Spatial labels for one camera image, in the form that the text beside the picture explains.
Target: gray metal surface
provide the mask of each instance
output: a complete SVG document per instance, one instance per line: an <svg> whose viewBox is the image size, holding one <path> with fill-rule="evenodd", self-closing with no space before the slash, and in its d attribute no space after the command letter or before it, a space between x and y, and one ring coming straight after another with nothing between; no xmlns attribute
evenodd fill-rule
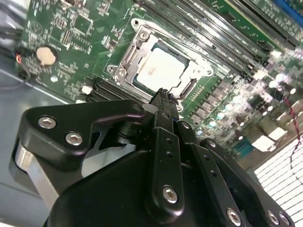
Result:
<svg viewBox="0 0 303 227"><path fill-rule="evenodd" d="M17 227L40 227L48 216L42 199L17 184L9 173L9 160L15 145L22 113L35 106L61 102L13 79L14 63L0 59L0 222Z"/></svg>

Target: green circuit board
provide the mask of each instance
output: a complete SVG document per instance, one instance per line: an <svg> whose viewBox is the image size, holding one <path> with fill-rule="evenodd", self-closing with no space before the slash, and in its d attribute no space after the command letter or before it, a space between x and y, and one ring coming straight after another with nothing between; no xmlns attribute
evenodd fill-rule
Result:
<svg viewBox="0 0 303 227"><path fill-rule="evenodd" d="M267 0L251 1L270 14L273 20L281 22L278 23L281 29L289 35L297 40L302 39L302 29L282 11L271 7ZM220 18L235 31L231 36L218 33L201 41L203 34L209 30L205 17L210 18L208 22ZM270 52L264 51L264 45L283 53L283 57L275 59L274 67L267 71L269 75L275 76L285 71L295 73L300 78L302 74L301 59L284 55L288 52L283 44L260 29L228 0L139 0L136 3L133 0L31 0L21 46L34 52L39 46L50 46L57 51L58 60L46 67L33 55L26 57L24 63L36 82L59 97L75 102L81 95L86 78L102 78L116 84L107 67L120 63L133 40L136 34L131 25L133 18L159 25L209 61L214 74L197 81L193 90L182 100L180 115L195 130L206 129L210 137L222 139L222 143L230 140L231 136L223 135L230 129L237 113L243 114L243 117L249 116L250 122L260 119L258 113L244 113L244 106L235 106L233 114L226 113L229 118L224 122L216 119L216 112L224 109L224 102L231 101L232 93L241 94L247 99L251 94L264 93L264 83L256 84L250 91L249 85L241 78L243 73L253 76L258 70L267 70L256 58L270 58ZM193 113L222 80L231 84L231 89L225 91L210 112L201 117L201 121L195 121ZM131 93L125 87L116 87ZM218 126L210 128L207 118L218 120Z"/></svg>

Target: metal screw head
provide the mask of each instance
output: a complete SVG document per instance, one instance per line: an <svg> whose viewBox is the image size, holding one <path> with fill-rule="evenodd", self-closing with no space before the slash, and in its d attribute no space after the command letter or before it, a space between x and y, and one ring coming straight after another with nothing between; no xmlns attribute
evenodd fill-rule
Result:
<svg viewBox="0 0 303 227"><path fill-rule="evenodd" d="M183 122L182 124L183 124L184 128L189 129L189 125L186 122Z"/></svg>
<svg viewBox="0 0 303 227"><path fill-rule="evenodd" d="M288 220L288 218L287 218L284 214L279 213L279 216L280 216L280 218L281 218L288 226L290 226L290 221Z"/></svg>
<svg viewBox="0 0 303 227"><path fill-rule="evenodd" d="M141 111L141 107L140 107L138 104L134 104L134 105L133 105L133 108L134 108L136 111Z"/></svg>
<svg viewBox="0 0 303 227"><path fill-rule="evenodd" d="M279 225L279 220L278 220L278 218L274 215L273 212L267 211L267 214L268 214L269 219L270 219L274 224Z"/></svg>
<svg viewBox="0 0 303 227"><path fill-rule="evenodd" d="M235 226L241 225L241 219L240 219L239 215L233 209L228 208L226 213L227 213L227 216L230 219L230 221L232 221L232 223Z"/></svg>
<svg viewBox="0 0 303 227"><path fill-rule="evenodd" d="M163 188L163 196L170 203L176 203L178 200L177 193L171 187Z"/></svg>
<svg viewBox="0 0 303 227"><path fill-rule="evenodd" d="M140 36L140 39L146 40L148 38L148 33L147 32L141 32L139 36Z"/></svg>
<svg viewBox="0 0 303 227"><path fill-rule="evenodd" d="M76 132L70 132L65 136L66 142L78 146L83 142L82 137Z"/></svg>
<svg viewBox="0 0 303 227"><path fill-rule="evenodd" d="M41 117L38 120L38 124L45 129L52 129L57 125L56 121L51 117Z"/></svg>
<svg viewBox="0 0 303 227"><path fill-rule="evenodd" d="M210 145L210 146L212 146L213 148L215 148L215 147L216 147L216 144L215 144L214 142L209 141L208 143L209 143L209 145Z"/></svg>
<svg viewBox="0 0 303 227"><path fill-rule="evenodd" d="M58 78L56 76L51 76L51 82L58 82Z"/></svg>
<svg viewBox="0 0 303 227"><path fill-rule="evenodd" d="M118 74L119 74L119 76L124 77L126 75L125 69L119 69Z"/></svg>

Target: ram slot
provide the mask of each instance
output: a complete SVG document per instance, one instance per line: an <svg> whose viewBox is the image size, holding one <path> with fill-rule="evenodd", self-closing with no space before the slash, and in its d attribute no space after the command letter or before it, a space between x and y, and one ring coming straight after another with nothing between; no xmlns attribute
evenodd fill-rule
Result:
<svg viewBox="0 0 303 227"><path fill-rule="evenodd" d="M196 22L194 19L189 16L189 13L186 13L182 9L175 6L175 4L167 4L164 0L157 0L158 3L157 6L162 5L166 10L170 10L172 13L174 13L180 20L183 20L188 24L188 26L193 30L198 32L200 35L205 37L209 43L212 43L211 47L214 49L221 50L221 52L225 52L227 56L229 56L231 59L234 59L235 62L238 62L240 66L247 67L250 65L250 62L248 59L249 56L238 52L235 52L236 47L233 48L229 46L228 41L226 41L222 36L219 38L219 34L217 34L211 27L203 27L203 23Z"/></svg>
<svg viewBox="0 0 303 227"><path fill-rule="evenodd" d="M178 31L180 31L186 38L188 38L190 41L195 43L199 48L201 48L202 50L213 55L213 57L215 57L217 60L219 60L221 63L225 64L227 67L229 67L236 73L241 74L243 72L243 68L234 64L234 62L232 62L231 60L222 56L220 53L215 51L213 48L209 47L208 45L206 45L203 42L201 42L200 40L198 40L197 37L193 36L192 33L187 31L179 23L170 20L167 15L159 13L152 4L142 1L142 0L138 1L137 3L140 4L143 8L147 9L149 12L153 13L155 16L157 16L157 17L161 18L162 20L166 21L167 23L169 23L170 26L172 26L175 29L177 29Z"/></svg>
<svg viewBox="0 0 303 227"><path fill-rule="evenodd" d="M99 100L120 100L120 99L132 99L140 104L143 104L144 101L131 95L128 92L125 92L118 88L117 86L107 82L103 79L96 82L93 91L89 96L89 99L99 99Z"/></svg>
<svg viewBox="0 0 303 227"><path fill-rule="evenodd" d="M234 46L238 46L247 55L250 55L258 63L264 63L268 60L268 53L263 51L258 45L253 43L250 39L244 36L241 32L236 30L228 24L218 14L213 12L205 4L197 4L193 0L177 0L180 7L186 11L191 11L195 17L200 18L203 23L215 30L219 35L222 35Z"/></svg>
<svg viewBox="0 0 303 227"><path fill-rule="evenodd" d="M169 12L175 18L176 21L182 21L184 23L184 27L195 35L199 40L204 41L208 46L215 49L217 52L231 60L234 64L238 65L242 70L247 68L249 71L253 73L256 71L256 67L252 65L245 57L241 56L239 53L234 53L234 51L229 48L227 44L222 44L220 40L214 35L208 32L207 29L202 27L197 22L193 21L186 17L186 13L182 10L178 9L174 6L174 4L167 4L164 0L157 0L156 4L157 8L161 10L159 7L162 7L162 12Z"/></svg>
<svg viewBox="0 0 303 227"><path fill-rule="evenodd" d="M283 47L294 50L300 42L290 36L283 28L275 21L268 17L258 7L248 0L225 0L230 6L237 8L251 21L257 24L263 31L271 35Z"/></svg>

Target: black ram slot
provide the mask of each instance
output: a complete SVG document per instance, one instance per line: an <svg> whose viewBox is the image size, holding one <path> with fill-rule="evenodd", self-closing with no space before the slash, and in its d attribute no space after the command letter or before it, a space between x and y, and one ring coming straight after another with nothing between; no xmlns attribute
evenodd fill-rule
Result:
<svg viewBox="0 0 303 227"><path fill-rule="evenodd" d="M213 48L220 48L221 50L225 51L230 57L235 59L235 61L238 62L238 64L244 64L243 67L246 67L250 62L247 61L245 58L240 56L238 53L235 53L233 50L229 49L228 45L224 45L221 43L220 40L218 40L217 37L214 35L211 35L204 27L199 25L194 20L190 20L186 17L186 14L184 14L183 11L181 11L179 8L175 6L175 4L168 4L164 0L157 0L159 3L161 3L164 7L167 9L170 9L171 12L173 12L177 17L184 20L187 25L189 25L193 30L199 32L199 34L203 35L206 39L208 39L209 42L212 42L214 44Z"/></svg>
<svg viewBox="0 0 303 227"><path fill-rule="evenodd" d="M281 45L287 49L294 50L300 42L290 36L275 21L268 17L264 12L252 4L249 0L230 0L234 6L238 7L252 21L260 26L267 34L273 36Z"/></svg>
<svg viewBox="0 0 303 227"><path fill-rule="evenodd" d="M226 40L228 40L232 45L238 46L238 48L241 48L243 52L245 52L247 55L250 55L251 58L256 60L258 63L262 63L262 61L267 61L268 57L267 54L262 51L262 49L254 44L250 39L248 39L246 36L244 36L242 33L240 33L238 30L234 29L233 27L230 27L228 23L226 23L224 20L220 18L219 15L216 15L214 12L211 12L210 9L206 9L207 7L205 5L205 10L208 11L209 14L211 14L216 19L220 20L222 23L224 23L224 27L218 26L212 18L210 18L206 13L203 11L198 11L196 8L192 7L193 5L190 3L189 0L177 0L180 3L180 6L187 11L191 11L192 14L195 15L195 17L199 18L203 23L211 27L214 31L216 31L219 35L225 37ZM245 40L245 42L248 44L249 47L243 44L239 39L236 37L240 37L242 40Z"/></svg>
<svg viewBox="0 0 303 227"><path fill-rule="evenodd" d="M171 21L163 15L162 13L159 13L157 10L153 8L153 5L141 1L137 1L143 8L146 8L151 13L155 14L156 16L160 17L164 21L168 22L171 26L173 26L178 31L182 32L185 37L187 37L190 41L195 43L197 46L199 46L201 49L205 50L206 52L211 53L216 59L223 62L226 66L233 69L238 74L242 73L242 69L239 69L233 62L226 59L225 57L222 57L218 52L214 51L212 48L210 48L208 45L205 45L200 40L198 40L196 37L194 37L189 31L185 30L182 26L180 26L178 23Z"/></svg>
<svg viewBox="0 0 303 227"><path fill-rule="evenodd" d="M100 79L98 82L94 84L93 91L88 99L100 100L100 101L132 99L140 104L144 103L141 99L121 90L120 88L116 87L115 85L103 79Z"/></svg>

